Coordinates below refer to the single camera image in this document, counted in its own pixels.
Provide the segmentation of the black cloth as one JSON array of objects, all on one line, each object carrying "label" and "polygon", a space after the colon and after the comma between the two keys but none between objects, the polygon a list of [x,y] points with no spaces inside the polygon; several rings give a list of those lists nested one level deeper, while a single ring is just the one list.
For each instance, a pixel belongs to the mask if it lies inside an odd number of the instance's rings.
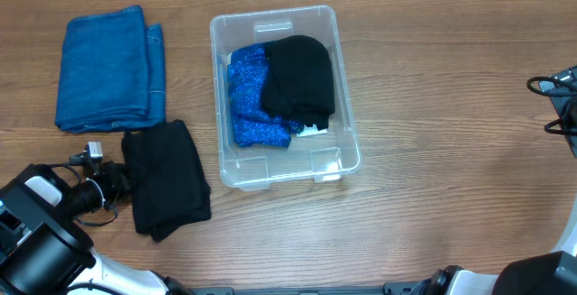
[{"label": "black cloth", "polygon": [[137,233],[159,243],[181,226],[211,218],[211,188],[183,121],[127,132],[121,146]]},{"label": "black cloth", "polygon": [[271,116],[324,130],[335,111],[333,64],[315,38],[292,35],[263,44],[268,72],[261,107]]}]

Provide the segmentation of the blue sparkly cloth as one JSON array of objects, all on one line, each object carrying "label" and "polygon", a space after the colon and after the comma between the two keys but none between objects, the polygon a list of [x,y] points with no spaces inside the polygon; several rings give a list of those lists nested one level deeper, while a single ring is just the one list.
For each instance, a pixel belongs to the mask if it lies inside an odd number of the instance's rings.
[{"label": "blue sparkly cloth", "polygon": [[228,95],[234,141],[239,147],[264,144],[288,148],[291,135],[304,130],[303,124],[279,115],[268,115],[261,107],[261,92],[268,70],[263,43],[243,47],[230,55]]}]

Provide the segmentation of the clear plastic container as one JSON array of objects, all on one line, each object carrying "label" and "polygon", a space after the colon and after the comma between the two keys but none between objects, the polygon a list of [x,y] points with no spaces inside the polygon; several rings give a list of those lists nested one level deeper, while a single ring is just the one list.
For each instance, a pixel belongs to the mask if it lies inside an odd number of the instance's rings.
[{"label": "clear plastic container", "polygon": [[[234,141],[227,65],[245,46],[290,35],[306,35],[328,50],[334,73],[335,111],[326,134],[293,137],[288,148]],[[210,23],[219,170],[222,182],[243,191],[268,189],[290,180],[328,182],[356,172],[362,163],[347,86],[337,18],[328,5],[244,14],[223,14]]]}]

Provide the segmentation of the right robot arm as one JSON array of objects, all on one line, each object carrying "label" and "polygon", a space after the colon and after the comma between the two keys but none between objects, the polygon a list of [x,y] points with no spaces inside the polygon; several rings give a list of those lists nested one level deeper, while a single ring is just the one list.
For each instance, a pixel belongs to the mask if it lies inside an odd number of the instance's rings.
[{"label": "right robot arm", "polygon": [[[562,135],[576,153],[576,68],[549,77],[533,77],[527,88],[548,97],[558,118],[544,126],[549,134]],[[479,274],[448,266],[418,282],[411,294],[434,295],[573,295],[576,293],[576,209],[549,254],[513,262],[498,275]]]}]

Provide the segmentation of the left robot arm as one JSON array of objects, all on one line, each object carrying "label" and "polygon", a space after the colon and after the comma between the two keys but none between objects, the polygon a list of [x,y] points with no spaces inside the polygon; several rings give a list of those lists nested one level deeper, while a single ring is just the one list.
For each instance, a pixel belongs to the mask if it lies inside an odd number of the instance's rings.
[{"label": "left robot arm", "polygon": [[75,186],[53,165],[31,164],[1,189],[3,294],[188,294],[178,281],[135,270],[94,248],[81,216],[114,210],[130,192],[123,174],[100,171]]}]

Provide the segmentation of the folded blue denim cloth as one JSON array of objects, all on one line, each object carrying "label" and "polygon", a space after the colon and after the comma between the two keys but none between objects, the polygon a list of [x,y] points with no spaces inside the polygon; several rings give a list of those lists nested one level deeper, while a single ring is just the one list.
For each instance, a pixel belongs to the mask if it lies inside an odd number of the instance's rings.
[{"label": "folded blue denim cloth", "polygon": [[166,120],[160,24],[143,10],[81,16],[62,43],[55,125],[69,133],[141,130]]}]

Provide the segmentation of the white paper label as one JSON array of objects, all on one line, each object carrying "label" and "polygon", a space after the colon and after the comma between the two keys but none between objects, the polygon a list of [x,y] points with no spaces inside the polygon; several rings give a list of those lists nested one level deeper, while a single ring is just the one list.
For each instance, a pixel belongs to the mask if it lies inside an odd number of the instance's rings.
[{"label": "white paper label", "polygon": [[315,124],[313,124],[312,126],[304,126],[303,130],[297,134],[297,137],[301,138],[301,137],[308,137],[308,136],[313,136],[313,135],[318,135],[318,134],[326,134],[327,133],[327,129],[318,129],[317,126]]}]

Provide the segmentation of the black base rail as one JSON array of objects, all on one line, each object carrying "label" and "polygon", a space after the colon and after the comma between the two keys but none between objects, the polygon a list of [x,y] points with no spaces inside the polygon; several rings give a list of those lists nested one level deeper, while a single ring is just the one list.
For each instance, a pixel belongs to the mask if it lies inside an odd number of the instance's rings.
[{"label": "black base rail", "polygon": [[409,295],[425,294],[430,280],[386,282],[382,286],[321,288],[268,288],[235,290],[231,287],[190,289],[194,295]]}]

